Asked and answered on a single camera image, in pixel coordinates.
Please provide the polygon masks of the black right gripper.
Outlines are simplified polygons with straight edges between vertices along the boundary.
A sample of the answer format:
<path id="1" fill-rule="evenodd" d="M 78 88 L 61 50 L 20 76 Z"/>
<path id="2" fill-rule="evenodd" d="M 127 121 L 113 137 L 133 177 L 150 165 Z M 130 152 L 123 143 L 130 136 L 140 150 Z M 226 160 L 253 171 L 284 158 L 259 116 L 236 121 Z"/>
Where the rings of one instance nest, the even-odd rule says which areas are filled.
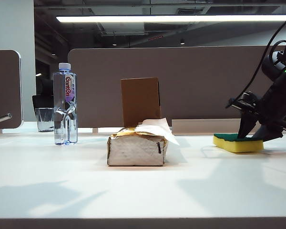
<path id="1" fill-rule="evenodd" d="M 238 99 L 229 99 L 227 107 L 230 106 L 241 112 L 238 138 L 245 138 L 257 122 L 261 126 L 253 134 L 254 138 L 266 142 L 283 137 L 282 132 L 286 131 L 286 105 L 245 92 Z"/>

